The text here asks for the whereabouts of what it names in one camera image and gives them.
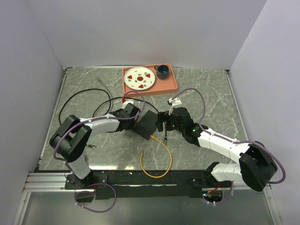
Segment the black network switch box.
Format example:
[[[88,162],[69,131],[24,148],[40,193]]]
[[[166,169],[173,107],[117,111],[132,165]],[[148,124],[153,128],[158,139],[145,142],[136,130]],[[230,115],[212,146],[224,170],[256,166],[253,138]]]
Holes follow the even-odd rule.
[[[157,114],[148,110],[140,121],[137,122],[133,131],[145,140],[149,140],[156,130]]]

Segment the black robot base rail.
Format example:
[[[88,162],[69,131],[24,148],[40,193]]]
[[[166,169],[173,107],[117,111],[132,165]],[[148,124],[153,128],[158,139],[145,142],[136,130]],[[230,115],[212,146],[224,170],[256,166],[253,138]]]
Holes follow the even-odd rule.
[[[170,170],[162,178],[147,176],[142,170],[95,170],[91,179],[75,181],[70,174],[66,190],[94,191],[96,200],[128,197],[201,198],[204,188],[229,188],[230,181],[217,181],[205,170]]]

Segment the dark blue mug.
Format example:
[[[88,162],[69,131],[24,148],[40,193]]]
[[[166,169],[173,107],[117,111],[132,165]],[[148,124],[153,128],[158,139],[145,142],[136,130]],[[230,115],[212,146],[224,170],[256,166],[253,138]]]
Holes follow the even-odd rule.
[[[154,69],[159,79],[165,80],[168,78],[170,71],[167,65],[155,65]]]

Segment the salmon pink tray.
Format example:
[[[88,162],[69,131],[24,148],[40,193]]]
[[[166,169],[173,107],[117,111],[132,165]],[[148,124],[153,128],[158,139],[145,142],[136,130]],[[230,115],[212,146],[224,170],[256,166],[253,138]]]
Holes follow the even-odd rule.
[[[155,84],[148,90],[145,91],[137,91],[142,93],[143,96],[152,96],[152,95],[159,95],[159,94],[171,94],[171,93],[176,93],[178,91],[178,85],[177,81],[173,72],[173,68],[170,64],[166,64],[169,67],[169,76],[165,80],[161,80],[157,77],[156,71],[154,69],[155,65],[144,65],[141,67],[146,67],[152,70],[156,76],[156,81]],[[127,93],[129,91],[135,91],[127,87],[124,83],[124,73],[130,69],[129,67],[126,67],[122,70],[122,82],[123,82],[123,93]]]

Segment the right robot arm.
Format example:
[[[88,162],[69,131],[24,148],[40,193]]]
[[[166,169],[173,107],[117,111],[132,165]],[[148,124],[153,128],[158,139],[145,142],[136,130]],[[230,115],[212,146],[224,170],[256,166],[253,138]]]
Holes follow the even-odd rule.
[[[237,181],[261,192],[278,170],[263,145],[258,142],[239,142],[199,125],[184,107],[175,108],[172,112],[159,112],[156,125],[159,132],[165,125],[166,130],[181,133],[188,143],[207,148],[233,161],[232,164],[215,162],[206,169],[205,182],[210,187],[222,181]]]

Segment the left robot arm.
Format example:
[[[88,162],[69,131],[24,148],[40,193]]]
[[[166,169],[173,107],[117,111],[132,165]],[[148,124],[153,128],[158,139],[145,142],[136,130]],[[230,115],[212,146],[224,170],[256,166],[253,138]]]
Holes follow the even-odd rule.
[[[89,188],[94,183],[93,171],[83,155],[89,138],[133,129],[142,111],[129,102],[124,108],[100,117],[80,119],[74,115],[68,116],[50,138],[53,158],[66,165],[81,188]]]

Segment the white watermelon pattern plate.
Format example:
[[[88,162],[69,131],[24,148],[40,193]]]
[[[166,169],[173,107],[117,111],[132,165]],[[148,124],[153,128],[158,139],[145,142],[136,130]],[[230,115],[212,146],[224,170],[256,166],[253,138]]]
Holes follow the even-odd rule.
[[[154,72],[147,67],[132,67],[124,73],[124,83],[132,90],[148,90],[155,84],[155,81]]]

